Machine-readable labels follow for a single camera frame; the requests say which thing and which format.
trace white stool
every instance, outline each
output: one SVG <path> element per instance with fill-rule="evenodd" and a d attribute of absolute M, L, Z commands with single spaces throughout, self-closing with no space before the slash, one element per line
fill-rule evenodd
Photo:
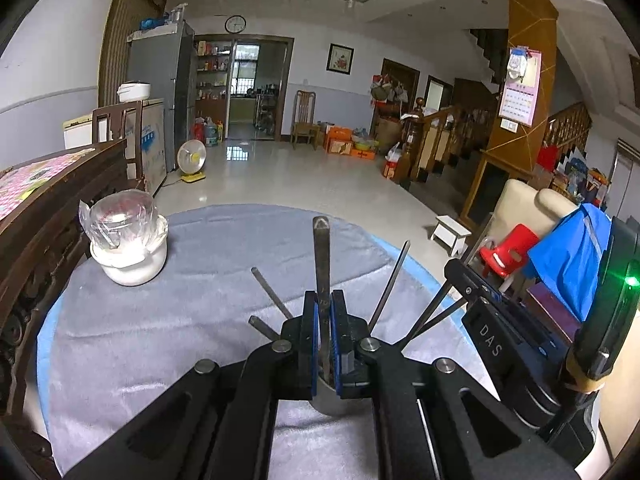
<path fill-rule="evenodd" d="M 465 248 L 465 238 L 471 234 L 471 231 L 448 215 L 436 216 L 436 218 L 438 224 L 430 240 L 434 237 L 442 240 L 447 247 L 450 247 L 449 256 L 460 254 Z"/>

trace red plastic stool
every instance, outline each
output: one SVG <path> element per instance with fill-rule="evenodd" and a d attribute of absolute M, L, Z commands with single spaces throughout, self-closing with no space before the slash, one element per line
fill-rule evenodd
<path fill-rule="evenodd" d="M 527 251 L 540 241 L 538 236 L 524 224 L 518 224 L 502 243 L 493 249 L 481 248 L 478 253 L 484 260 L 482 275 L 487 277 L 489 270 L 505 280 L 500 287 L 505 292 L 513 281 L 513 273 L 528 261 Z"/>

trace wooden chair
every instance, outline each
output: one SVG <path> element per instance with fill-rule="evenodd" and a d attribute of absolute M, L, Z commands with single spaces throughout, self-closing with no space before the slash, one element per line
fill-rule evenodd
<path fill-rule="evenodd" d="M 119 103 L 117 105 L 96 108 L 92 117 L 92 142 L 100 142 L 99 123 L 101 119 L 105 118 L 107 122 L 106 140 L 124 139 L 127 112 L 136 113 L 136 122 L 133 127 L 133 139 L 131 139 L 134 145 L 134 156 L 133 158 L 126 158 L 127 174 L 130 174 L 129 164 L 133 164 L 135 166 L 135 176 L 129 179 L 129 188 L 146 191 L 145 176 L 142 170 L 142 147 L 140 145 L 142 142 L 142 101 L 132 101 L 129 103 Z M 129 139 L 127 139 L 125 155 L 129 152 Z"/>
<path fill-rule="evenodd" d="M 291 121 L 291 143 L 296 148 L 298 137 L 306 137 L 306 143 L 313 138 L 314 149 L 318 147 L 320 125 L 314 124 L 316 93 L 298 90 L 293 101 L 293 119 Z"/>

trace metal screw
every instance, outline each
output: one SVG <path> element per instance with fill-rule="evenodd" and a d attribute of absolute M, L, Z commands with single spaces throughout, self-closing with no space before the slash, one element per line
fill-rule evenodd
<path fill-rule="evenodd" d="M 200 359 L 200 361 L 193 365 L 193 369 L 196 370 L 197 374 L 204 375 L 210 374 L 217 366 L 218 365 L 211 359 Z"/>
<path fill-rule="evenodd" d="M 375 337 L 365 337 L 360 340 L 360 348 L 362 348 L 365 352 L 375 352 L 378 348 L 380 348 L 380 341 L 378 341 Z"/>
<path fill-rule="evenodd" d="M 291 350 L 291 343 L 286 339 L 278 339 L 271 343 L 271 350 L 278 354 L 284 354 L 284 352 Z"/>
<path fill-rule="evenodd" d="M 436 361 L 436 368 L 443 374 L 450 374 L 456 369 L 456 364 L 451 359 L 441 357 Z"/>

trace wooden pillar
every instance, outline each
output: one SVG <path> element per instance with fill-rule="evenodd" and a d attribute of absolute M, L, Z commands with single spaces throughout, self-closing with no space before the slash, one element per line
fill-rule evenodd
<path fill-rule="evenodd" d="M 529 180 L 545 135 L 556 76 L 556 21 L 550 0 L 509 0 L 508 47 L 524 45 L 542 53 L 538 99 L 531 126 L 513 133 L 500 127 L 496 114 L 486 150 L 466 197 L 460 221 L 473 229 L 494 210 L 508 178 Z"/>

